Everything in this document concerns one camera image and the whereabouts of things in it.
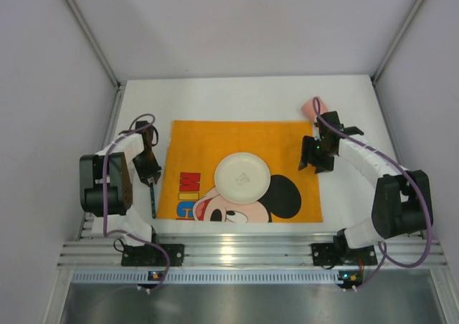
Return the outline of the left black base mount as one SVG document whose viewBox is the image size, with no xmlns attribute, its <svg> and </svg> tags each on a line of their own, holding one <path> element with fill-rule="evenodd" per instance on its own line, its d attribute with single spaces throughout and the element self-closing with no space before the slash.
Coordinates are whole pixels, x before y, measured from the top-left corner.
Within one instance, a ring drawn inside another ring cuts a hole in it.
<svg viewBox="0 0 459 324">
<path fill-rule="evenodd" d="M 169 256 L 170 267 L 180 267 L 184 261 L 183 244 L 162 244 L 161 248 Z M 121 265 L 123 267 L 165 267 L 167 260 L 163 252 L 150 245 L 124 246 Z"/>
</svg>

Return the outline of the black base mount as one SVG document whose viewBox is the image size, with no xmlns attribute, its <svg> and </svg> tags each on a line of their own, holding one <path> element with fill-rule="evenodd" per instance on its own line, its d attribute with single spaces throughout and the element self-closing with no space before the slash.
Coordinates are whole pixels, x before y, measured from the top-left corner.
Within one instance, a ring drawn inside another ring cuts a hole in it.
<svg viewBox="0 0 459 324">
<path fill-rule="evenodd" d="M 334 243 L 311 244 L 313 265 L 330 270 L 337 266 L 376 266 L 378 264 L 373 247 L 339 249 Z"/>
<path fill-rule="evenodd" d="M 161 248 L 169 256 L 170 267 L 180 267 L 184 261 L 183 244 L 162 244 Z M 124 246 L 121 265 L 123 267 L 165 267 L 167 260 L 163 252 L 150 245 Z"/>
</svg>

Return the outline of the aluminium rail frame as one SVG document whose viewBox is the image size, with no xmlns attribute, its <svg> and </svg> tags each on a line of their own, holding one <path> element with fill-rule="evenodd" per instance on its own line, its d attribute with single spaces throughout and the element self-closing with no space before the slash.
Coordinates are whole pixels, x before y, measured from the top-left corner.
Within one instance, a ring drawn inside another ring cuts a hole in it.
<svg viewBox="0 0 459 324">
<path fill-rule="evenodd" d="M 166 235 L 162 244 L 183 244 L 180 267 L 123 267 L 120 237 L 82 237 L 66 242 L 58 258 L 75 282 L 156 284 L 349 284 L 365 280 L 377 266 L 313 265 L 311 244 L 332 243 L 329 234 Z"/>
</svg>

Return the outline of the left aluminium corner post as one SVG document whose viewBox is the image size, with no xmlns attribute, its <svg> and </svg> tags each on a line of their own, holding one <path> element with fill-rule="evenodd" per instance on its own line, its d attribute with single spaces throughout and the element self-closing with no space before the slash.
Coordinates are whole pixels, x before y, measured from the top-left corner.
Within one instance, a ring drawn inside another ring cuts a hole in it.
<svg viewBox="0 0 459 324">
<path fill-rule="evenodd" d="M 85 19 L 79 5 L 77 4 L 76 0 L 63 0 L 65 6 L 70 10 L 70 13 L 73 19 L 76 21 L 77 25 L 79 26 L 80 31 L 82 32 L 84 38 L 87 40 L 88 44 L 90 45 L 91 50 L 95 54 L 96 58 L 98 59 L 101 67 L 104 69 L 110 83 L 116 88 L 120 88 L 120 80 L 115 75 L 113 68 L 110 66 L 110 63 L 105 56 L 100 44 L 98 43 L 96 36 L 93 34 L 90 25 L 88 24 L 87 20 Z"/>
</svg>

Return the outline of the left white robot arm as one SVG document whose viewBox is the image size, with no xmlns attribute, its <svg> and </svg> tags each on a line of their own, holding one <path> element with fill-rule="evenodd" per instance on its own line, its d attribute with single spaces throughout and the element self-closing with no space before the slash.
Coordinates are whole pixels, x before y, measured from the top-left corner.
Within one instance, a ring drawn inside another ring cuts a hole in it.
<svg viewBox="0 0 459 324">
<path fill-rule="evenodd" d="M 95 217 L 94 233 L 121 235 L 134 247 L 158 243 L 151 225 L 162 172 L 153 154 L 157 143 L 153 123 L 135 120 L 104 149 L 80 158 L 80 204 Z"/>
</svg>

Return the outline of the pink cup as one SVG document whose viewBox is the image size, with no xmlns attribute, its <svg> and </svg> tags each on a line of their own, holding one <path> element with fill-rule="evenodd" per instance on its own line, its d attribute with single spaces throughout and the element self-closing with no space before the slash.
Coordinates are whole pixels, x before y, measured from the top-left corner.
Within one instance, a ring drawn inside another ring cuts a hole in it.
<svg viewBox="0 0 459 324">
<path fill-rule="evenodd" d="M 328 108 L 325 105 L 325 103 L 322 101 L 322 99 L 319 96 L 315 96 L 311 99 L 309 99 L 301 108 L 301 111 L 305 115 L 305 117 L 310 121 L 314 122 L 316 121 L 316 111 L 314 110 L 316 108 L 319 112 L 320 115 L 328 112 Z"/>
</svg>

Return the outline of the orange Mickey Mouse placemat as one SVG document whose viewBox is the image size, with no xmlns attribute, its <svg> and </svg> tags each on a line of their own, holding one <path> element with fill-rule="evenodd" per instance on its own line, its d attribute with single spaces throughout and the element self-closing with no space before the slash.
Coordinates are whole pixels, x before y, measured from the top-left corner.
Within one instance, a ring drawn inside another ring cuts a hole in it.
<svg viewBox="0 0 459 324">
<path fill-rule="evenodd" d="M 320 223 L 315 169 L 302 167 L 312 125 L 176 120 L 157 217 L 232 224 Z"/>
</svg>

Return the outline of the right aluminium corner post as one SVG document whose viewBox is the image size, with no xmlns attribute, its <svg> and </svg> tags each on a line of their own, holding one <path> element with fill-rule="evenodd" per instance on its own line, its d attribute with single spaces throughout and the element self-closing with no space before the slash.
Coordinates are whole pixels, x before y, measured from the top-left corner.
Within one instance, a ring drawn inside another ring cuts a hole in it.
<svg viewBox="0 0 459 324">
<path fill-rule="evenodd" d="M 382 78 L 385 70 L 387 69 L 393 57 L 395 56 L 395 53 L 399 49 L 399 46 L 401 45 L 408 31 L 411 29 L 412 25 L 414 24 L 416 18 L 419 16 L 423 6 L 427 3 L 427 1 L 428 0 L 414 0 L 410 4 L 409 10 L 405 14 L 400 26 L 397 28 L 374 74 L 371 76 L 372 85 L 374 87 L 377 86 L 378 82 Z"/>
</svg>

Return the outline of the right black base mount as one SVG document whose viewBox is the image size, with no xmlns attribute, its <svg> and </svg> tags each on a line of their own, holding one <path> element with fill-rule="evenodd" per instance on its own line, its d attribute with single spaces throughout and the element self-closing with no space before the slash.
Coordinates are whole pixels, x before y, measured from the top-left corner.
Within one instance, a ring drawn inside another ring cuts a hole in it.
<svg viewBox="0 0 459 324">
<path fill-rule="evenodd" d="M 373 247 L 339 249 L 334 243 L 311 244 L 313 265 L 330 270 L 337 266 L 376 266 L 378 264 Z"/>
</svg>

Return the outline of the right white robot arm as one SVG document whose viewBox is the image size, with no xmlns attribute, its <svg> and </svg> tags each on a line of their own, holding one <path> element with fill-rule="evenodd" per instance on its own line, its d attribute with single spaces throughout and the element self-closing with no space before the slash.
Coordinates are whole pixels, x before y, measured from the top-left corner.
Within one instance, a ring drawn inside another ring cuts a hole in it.
<svg viewBox="0 0 459 324">
<path fill-rule="evenodd" d="M 320 173 L 336 159 L 374 188 L 370 214 L 333 237 L 340 253 L 432 226 L 427 174 L 371 147 L 335 111 L 302 122 L 174 122 L 158 218 L 242 224 L 319 223 Z"/>
</svg>

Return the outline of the aluminium corner post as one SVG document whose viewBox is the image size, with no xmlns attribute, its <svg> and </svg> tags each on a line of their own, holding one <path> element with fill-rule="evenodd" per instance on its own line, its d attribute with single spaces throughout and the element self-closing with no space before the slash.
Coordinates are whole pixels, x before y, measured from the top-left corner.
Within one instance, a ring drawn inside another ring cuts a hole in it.
<svg viewBox="0 0 459 324">
<path fill-rule="evenodd" d="M 104 69 L 110 83 L 116 88 L 120 88 L 120 80 L 115 75 L 113 68 L 110 66 L 110 63 L 105 56 L 100 44 L 98 43 L 96 36 L 93 34 L 90 25 L 88 24 L 87 20 L 85 19 L 79 5 L 77 4 L 76 0 L 63 0 L 65 6 L 70 10 L 70 13 L 73 19 L 76 21 L 77 25 L 79 26 L 80 31 L 82 32 L 84 38 L 87 40 L 88 44 L 90 45 L 91 50 L 95 54 L 96 58 L 98 59 L 101 67 Z"/>
<path fill-rule="evenodd" d="M 393 57 L 395 56 L 395 53 L 399 49 L 399 46 L 401 45 L 408 31 L 411 29 L 412 25 L 414 24 L 416 18 L 419 16 L 423 6 L 427 3 L 427 1 L 428 0 L 414 0 L 410 4 L 409 10 L 405 14 L 400 26 L 397 28 L 374 74 L 371 76 L 372 85 L 374 87 L 377 86 L 378 82 L 382 78 L 385 70 L 387 69 Z"/>
</svg>

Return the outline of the fork with green handle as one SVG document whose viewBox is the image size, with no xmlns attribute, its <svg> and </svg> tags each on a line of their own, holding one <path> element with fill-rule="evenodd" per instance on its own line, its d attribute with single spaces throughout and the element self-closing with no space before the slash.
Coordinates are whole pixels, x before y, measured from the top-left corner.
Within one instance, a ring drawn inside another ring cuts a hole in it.
<svg viewBox="0 0 459 324">
<path fill-rule="evenodd" d="M 157 210 L 156 210 L 155 183 L 150 184 L 150 197 L 151 197 L 151 217 L 152 219 L 156 219 Z"/>
</svg>

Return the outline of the cream round plate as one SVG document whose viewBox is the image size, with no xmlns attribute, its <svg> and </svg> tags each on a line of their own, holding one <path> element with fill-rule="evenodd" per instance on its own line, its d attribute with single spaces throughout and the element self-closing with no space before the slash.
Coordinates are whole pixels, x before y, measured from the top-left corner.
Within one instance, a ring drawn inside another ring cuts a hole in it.
<svg viewBox="0 0 459 324">
<path fill-rule="evenodd" d="M 270 186 L 270 169 L 263 159 L 252 153 L 239 152 L 224 157 L 214 172 L 218 193 L 235 204 L 259 200 Z"/>
</svg>

